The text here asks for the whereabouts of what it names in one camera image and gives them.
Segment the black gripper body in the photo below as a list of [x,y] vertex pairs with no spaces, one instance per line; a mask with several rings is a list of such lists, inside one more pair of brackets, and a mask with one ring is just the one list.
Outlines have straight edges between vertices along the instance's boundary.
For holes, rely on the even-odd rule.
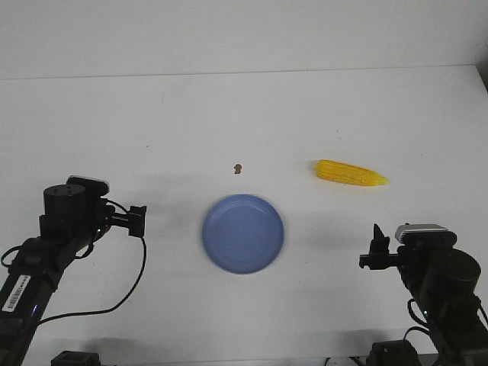
[[370,270],[384,270],[390,267],[398,267],[401,264],[401,257],[398,253],[390,253],[387,247],[370,247],[368,254],[360,255],[359,267]]
[[100,200],[97,206],[97,238],[103,237],[113,226],[129,229],[129,210],[114,201]]

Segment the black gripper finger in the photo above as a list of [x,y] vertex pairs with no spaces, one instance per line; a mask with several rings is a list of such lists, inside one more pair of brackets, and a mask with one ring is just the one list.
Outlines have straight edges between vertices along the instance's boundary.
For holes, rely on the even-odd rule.
[[146,232],[146,212],[147,206],[131,206],[128,218],[128,233],[133,237],[144,237]]
[[385,236],[381,228],[375,223],[373,226],[373,239],[369,247],[369,255],[389,255],[390,237]]

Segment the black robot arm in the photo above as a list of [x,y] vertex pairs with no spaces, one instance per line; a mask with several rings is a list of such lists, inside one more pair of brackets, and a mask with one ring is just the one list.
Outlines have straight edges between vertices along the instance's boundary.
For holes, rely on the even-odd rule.
[[422,313],[410,316],[438,352],[437,365],[487,363],[487,315],[474,293],[481,267],[466,252],[456,249],[457,236],[436,224],[404,224],[395,233],[399,247],[389,251],[390,239],[378,225],[373,228],[369,252],[361,268],[394,267],[411,294],[408,305]]
[[143,239],[145,206],[125,208],[107,199],[105,181],[71,176],[66,183],[43,192],[40,234],[5,252],[15,257],[7,264],[1,289],[1,363],[20,365],[43,314],[65,270],[92,253],[94,244],[111,227],[126,228]]

